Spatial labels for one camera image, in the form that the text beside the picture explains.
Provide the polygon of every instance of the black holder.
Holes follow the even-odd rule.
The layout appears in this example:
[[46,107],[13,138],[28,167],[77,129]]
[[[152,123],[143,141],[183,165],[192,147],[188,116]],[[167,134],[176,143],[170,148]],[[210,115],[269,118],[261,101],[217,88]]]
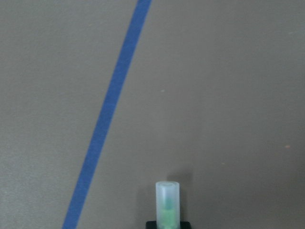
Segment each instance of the black holder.
[[[157,229],[157,221],[146,222],[146,229]],[[180,222],[180,229],[192,229],[189,222]]]

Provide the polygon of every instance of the translucent plastic tube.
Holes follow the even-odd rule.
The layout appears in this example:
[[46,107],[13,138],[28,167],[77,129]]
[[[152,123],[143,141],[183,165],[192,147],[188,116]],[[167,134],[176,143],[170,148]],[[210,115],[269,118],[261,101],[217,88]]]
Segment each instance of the translucent plastic tube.
[[180,229],[179,183],[156,183],[157,228]]

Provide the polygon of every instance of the floor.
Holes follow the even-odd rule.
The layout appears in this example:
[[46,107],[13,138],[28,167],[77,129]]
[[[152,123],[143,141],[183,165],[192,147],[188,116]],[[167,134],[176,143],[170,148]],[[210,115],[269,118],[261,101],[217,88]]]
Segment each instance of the floor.
[[[0,228],[60,229],[136,0],[0,2]],[[153,0],[78,229],[305,228],[305,2]]]

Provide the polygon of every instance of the white cap top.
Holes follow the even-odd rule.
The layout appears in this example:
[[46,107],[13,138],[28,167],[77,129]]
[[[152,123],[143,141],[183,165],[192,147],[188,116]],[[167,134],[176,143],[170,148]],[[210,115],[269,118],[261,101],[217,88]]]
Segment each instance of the white cap top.
[[157,228],[180,229],[179,183],[156,183]]

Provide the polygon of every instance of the blue tape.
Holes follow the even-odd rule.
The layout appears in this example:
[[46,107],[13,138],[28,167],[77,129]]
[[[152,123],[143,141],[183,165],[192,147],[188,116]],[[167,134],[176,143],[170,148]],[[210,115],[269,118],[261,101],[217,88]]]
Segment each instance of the blue tape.
[[150,4],[151,0],[137,2],[62,229],[77,227]]

